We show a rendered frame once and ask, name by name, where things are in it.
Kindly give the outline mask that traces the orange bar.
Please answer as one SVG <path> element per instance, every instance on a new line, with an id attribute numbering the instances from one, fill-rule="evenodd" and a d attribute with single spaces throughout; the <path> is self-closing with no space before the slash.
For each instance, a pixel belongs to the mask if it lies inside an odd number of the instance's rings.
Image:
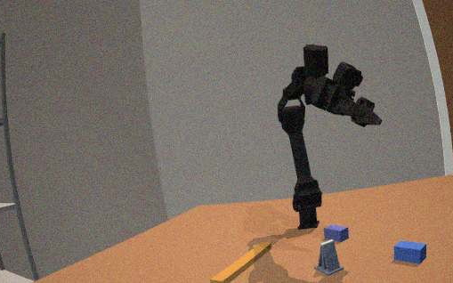
<path id="1" fill-rule="evenodd" d="M 211 283 L 230 283 L 272 249 L 271 243 L 260 243 L 212 279 Z"/>

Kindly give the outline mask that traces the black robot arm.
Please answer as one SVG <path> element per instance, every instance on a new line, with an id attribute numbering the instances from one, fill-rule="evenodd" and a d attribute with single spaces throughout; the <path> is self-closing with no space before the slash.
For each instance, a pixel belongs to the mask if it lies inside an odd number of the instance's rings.
<path id="1" fill-rule="evenodd" d="M 305 97 L 306 105 L 311 104 L 311 94 L 314 91 L 318 78 L 328 74 L 328 47 L 315 44 L 307 44 L 303 47 L 304 67 L 296 67 L 291 76 L 291 84 L 283 89 L 283 97 L 278 104 L 278 118 L 282 128 L 288 134 L 290 145 L 295 161 L 297 182 L 292 205 L 299 212 L 300 225 L 298 230 L 317 228 L 316 207 L 322 204 L 322 193 L 319 182 L 311 176 L 310 165 L 307 158 L 305 142 L 303 138 L 305 106 L 301 101 L 301 95 Z M 353 65 L 340 62 L 333 75 L 334 81 L 352 92 L 355 96 L 354 86 L 360 85 L 363 76 L 361 71 Z M 285 107 L 287 101 L 298 100 L 300 106 Z"/>

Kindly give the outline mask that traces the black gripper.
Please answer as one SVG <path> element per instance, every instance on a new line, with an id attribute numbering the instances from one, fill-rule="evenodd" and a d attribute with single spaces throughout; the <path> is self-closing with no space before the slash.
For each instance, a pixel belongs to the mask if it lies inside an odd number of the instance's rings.
<path id="1" fill-rule="evenodd" d="M 351 116 L 352 122 L 363 127 L 381 125 L 381 118 L 373 112 L 375 103 L 362 96 L 355 103 L 352 94 L 336 81 L 322 76 L 311 94 L 311 104 L 333 114 Z"/>

